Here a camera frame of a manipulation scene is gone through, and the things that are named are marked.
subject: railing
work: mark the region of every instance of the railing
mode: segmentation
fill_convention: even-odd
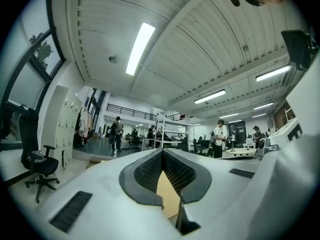
[[[166,118],[172,120],[172,121],[180,121],[186,118],[185,114],[182,113],[177,113],[177,114],[173,114],[173,115],[169,115]]]
[[[145,112],[133,110],[133,109],[122,107],[122,106],[112,105],[109,103],[106,106],[106,111],[114,112],[120,115],[130,116],[134,118],[147,119],[151,121],[156,121],[156,118],[157,118],[157,115],[155,114],[145,113]]]

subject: fluorescent ceiling light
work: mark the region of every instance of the fluorescent ceiling light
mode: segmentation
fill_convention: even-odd
[[[213,98],[216,98],[216,97],[219,97],[221,95],[224,95],[226,94],[226,91],[223,89],[223,90],[220,90],[218,92],[215,92],[215,93],[212,93],[212,94],[209,94],[208,96],[205,96],[203,98],[199,98],[199,99],[196,99],[194,101],[195,104],[199,104],[201,102],[205,102],[205,101],[208,101],[208,100],[211,100]]]
[[[144,50],[154,31],[155,31],[154,26],[151,26],[145,22],[142,23],[142,26],[139,30],[138,35],[136,36],[136,39],[130,54],[128,66],[126,67],[125,72],[127,74],[132,76],[135,74],[140,58],[144,53]]]
[[[253,116],[253,118],[261,117],[261,116],[264,116],[264,115],[266,115],[266,113],[264,113],[264,114],[254,115],[254,116]]]
[[[273,103],[273,102],[271,102],[271,103],[266,104],[266,105],[257,106],[257,107],[255,107],[255,108],[254,108],[254,110],[259,110],[259,109],[262,109],[262,108],[265,108],[265,107],[271,106],[271,105],[273,105],[273,104],[274,104],[274,103]]]
[[[242,120],[236,120],[236,121],[228,122],[228,124],[236,123],[236,122],[241,122],[241,121],[242,121]]]
[[[261,74],[261,75],[258,75],[255,77],[255,80],[257,82],[259,81],[262,81],[262,80],[265,80],[267,78],[271,78],[271,77],[274,77],[276,75],[279,75],[279,74],[282,74],[284,72],[287,72],[288,70],[291,69],[291,66],[284,66],[284,67],[281,67],[281,68],[278,68],[278,69],[275,69],[273,71],[270,71],[268,73],[265,73],[265,74]]]
[[[228,115],[224,115],[224,116],[220,116],[220,118],[228,118],[228,117],[233,117],[238,115],[239,113],[235,113],[235,114],[228,114]]]

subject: glass wall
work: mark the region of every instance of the glass wall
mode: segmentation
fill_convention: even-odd
[[[19,118],[28,108],[40,111],[48,87],[65,61],[49,15],[51,0],[31,0],[12,26],[2,51],[12,74],[0,104],[0,150],[22,148]]]

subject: tree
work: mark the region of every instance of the tree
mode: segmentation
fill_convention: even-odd
[[[30,38],[31,44],[33,44],[39,37],[41,37],[43,33],[40,33],[37,37],[33,35]],[[47,69],[48,64],[46,63],[46,58],[50,56],[54,51],[51,49],[51,44],[48,44],[47,41],[42,42],[34,51],[37,59],[42,64],[42,66]]]

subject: white shirt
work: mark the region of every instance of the white shirt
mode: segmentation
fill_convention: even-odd
[[[222,131],[221,131],[221,129],[219,128],[219,127],[216,127],[216,128],[214,128],[214,136],[215,136],[215,144],[217,145],[217,146],[221,146],[222,145],[222,139],[217,139],[217,136],[218,137],[220,137],[220,138],[222,138],[223,136],[222,136]]]

